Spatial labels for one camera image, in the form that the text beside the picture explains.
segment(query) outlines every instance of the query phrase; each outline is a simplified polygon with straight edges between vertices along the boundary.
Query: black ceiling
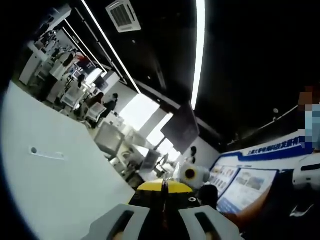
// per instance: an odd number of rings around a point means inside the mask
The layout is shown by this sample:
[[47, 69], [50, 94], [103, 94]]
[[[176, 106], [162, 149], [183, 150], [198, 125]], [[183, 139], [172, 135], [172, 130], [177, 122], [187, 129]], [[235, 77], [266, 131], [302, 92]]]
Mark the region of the black ceiling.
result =
[[[191, 100], [196, 0], [130, 0], [142, 30], [125, 33], [118, 33], [106, 11], [114, 0], [86, 2], [134, 79], [177, 104]], [[125, 74], [81, 1], [71, 6], [79, 9]], [[205, 6], [195, 114], [221, 134], [218, 139], [201, 131], [217, 147], [230, 143], [236, 134], [241, 138], [271, 122], [274, 108], [279, 116], [286, 113], [297, 105], [305, 85], [319, 82], [319, 8], [307, 3], [244, 0], [206, 0]], [[99, 60], [109, 65], [76, 11], [68, 21]]]

